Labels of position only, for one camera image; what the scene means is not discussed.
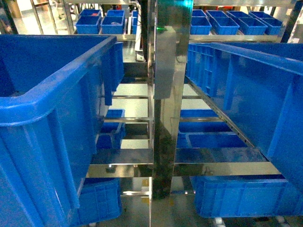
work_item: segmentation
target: shelving unit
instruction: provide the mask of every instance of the shelving unit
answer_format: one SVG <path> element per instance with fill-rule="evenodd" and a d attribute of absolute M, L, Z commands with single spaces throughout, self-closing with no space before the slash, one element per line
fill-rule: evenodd
<path fill-rule="evenodd" d="M 66 3 L 96 3 L 93 0 L 66 0 Z M 98 1 L 102 4 L 132 4 L 130 1 Z M 294 6 L 290 0 L 242 0 L 214 1 L 196 0 L 194 6 L 275 6 L 280 12 L 287 12 Z M 149 58 L 147 63 L 136 65 L 126 64 L 124 81 L 147 83 L 147 96 L 116 96 L 116 99 L 147 99 L 148 117 L 107 119 L 108 122 L 125 122 L 129 138 L 144 136 L 149 139 L 149 147 L 143 149 L 121 149 L 119 155 L 109 155 L 106 159 L 98 154 L 90 165 L 88 177 L 124 177 L 122 181 L 135 182 L 148 180 L 149 190 L 138 191 L 132 188 L 122 200 L 127 209 L 120 218 L 104 223 L 113 226 L 186 226 L 195 223 L 199 226 L 214 225 L 219 222 L 209 222 L 195 214 L 193 203 L 194 193 L 189 178 L 192 175 L 276 175 L 279 171 L 269 161 L 254 161 L 246 163 L 211 163 L 207 161 L 210 149 L 191 149 L 201 159 L 189 159 L 187 149 L 176 149 L 179 122 L 212 122 L 224 121 L 239 137 L 249 145 L 247 149 L 255 149 L 249 139 L 236 125 L 206 96 L 195 84 L 185 78 L 187 61 L 187 45 L 195 42 L 280 42 L 289 15 L 282 15 L 283 28 L 280 35 L 189 35 L 191 1 L 148 1 L 148 45 Z M 154 29 L 153 13 L 157 13 L 157 24 Z M 118 37 L 118 40 L 131 40 L 130 35 Z M 196 92 L 195 96 L 183 96 L 184 81 Z M 213 118 L 180 118 L 182 99 L 203 99 L 218 115 Z"/>

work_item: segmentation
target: blue plastic bin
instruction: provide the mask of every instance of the blue plastic bin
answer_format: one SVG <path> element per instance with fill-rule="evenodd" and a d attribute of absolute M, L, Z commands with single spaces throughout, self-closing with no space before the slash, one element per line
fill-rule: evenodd
<path fill-rule="evenodd" d="M 132 18 L 132 27 L 133 27 L 133 34 L 137 34 L 137 25 L 138 25 L 138 18 Z"/>
<path fill-rule="evenodd" d="M 101 16 L 101 10 L 98 9 L 84 9 L 79 14 L 79 17 L 81 16 L 95 16 L 100 17 Z"/>
<path fill-rule="evenodd" d="M 123 17 L 125 18 L 124 10 L 111 9 L 107 11 L 107 17 Z"/>
<path fill-rule="evenodd" d="M 119 178 L 87 178 L 80 195 L 80 208 L 70 227 L 117 218 L 122 213 Z"/>
<path fill-rule="evenodd" d="M 101 21 L 103 34 L 123 34 L 124 17 L 104 17 Z"/>
<path fill-rule="evenodd" d="M 303 192 L 303 44 L 210 44 L 211 99 Z"/>
<path fill-rule="evenodd" d="M 68 226 L 79 207 L 77 192 L 96 152 L 98 119 L 111 102 L 109 75 L 116 63 L 109 53 L 115 42 L 108 36 L 0 36 L 1 152 L 9 154 L 43 226 Z M 3 185 L 9 190 L 8 181 Z"/>
<path fill-rule="evenodd" d="M 195 176 L 197 213 L 204 218 L 303 214 L 303 195 L 282 176 Z"/>
<path fill-rule="evenodd" d="M 242 148 L 246 144 L 232 131 L 187 133 L 191 148 Z"/>
<path fill-rule="evenodd" d="M 249 11 L 248 14 L 251 15 L 252 17 L 260 18 L 260 19 L 265 19 L 265 18 L 274 19 L 274 17 L 272 17 L 271 15 L 265 12 Z"/>
<path fill-rule="evenodd" d="M 218 117 L 213 110 L 181 110 L 180 117 Z M 231 131 L 224 122 L 180 122 L 179 134 L 189 132 L 218 132 Z"/>
<path fill-rule="evenodd" d="M 138 17 L 138 11 L 137 10 L 132 11 L 132 17 Z"/>
<path fill-rule="evenodd" d="M 256 18 L 239 18 L 238 24 L 240 31 L 245 35 L 263 35 L 267 29 L 267 25 Z"/>
<path fill-rule="evenodd" d="M 206 17 L 192 17 L 190 33 L 192 35 L 208 35 L 212 29 Z"/>
<path fill-rule="evenodd" d="M 108 110 L 106 117 L 124 117 L 124 109 Z M 125 123 L 109 123 L 102 125 L 97 141 L 98 149 L 120 149 L 122 139 L 125 136 Z"/>
<path fill-rule="evenodd" d="M 206 17 L 206 14 L 201 9 L 194 9 L 191 16 L 192 17 Z"/>
<path fill-rule="evenodd" d="M 209 21 L 218 35 L 235 35 L 240 27 L 230 17 L 210 17 Z"/>
<path fill-rule="evenodd" d="M 99 34 L 100 17 L 80 17 L 76 28 L 78 34 Z"/>
<path fill-rule="evenodd" d="M 265 33 L 267 35 L 278 35 L 280 33 L 282 27 L 282 21 L 277 19 L 269 19 L 264 18 L 261 20 L 265 25 L 267 25 L 267 29 Z"/>
<path fill-rule="evenodd" d="M 227 15 L 223 11 L 219 10 L 207 10 L 206 14 L 209 17 L 227 17 Z"/>

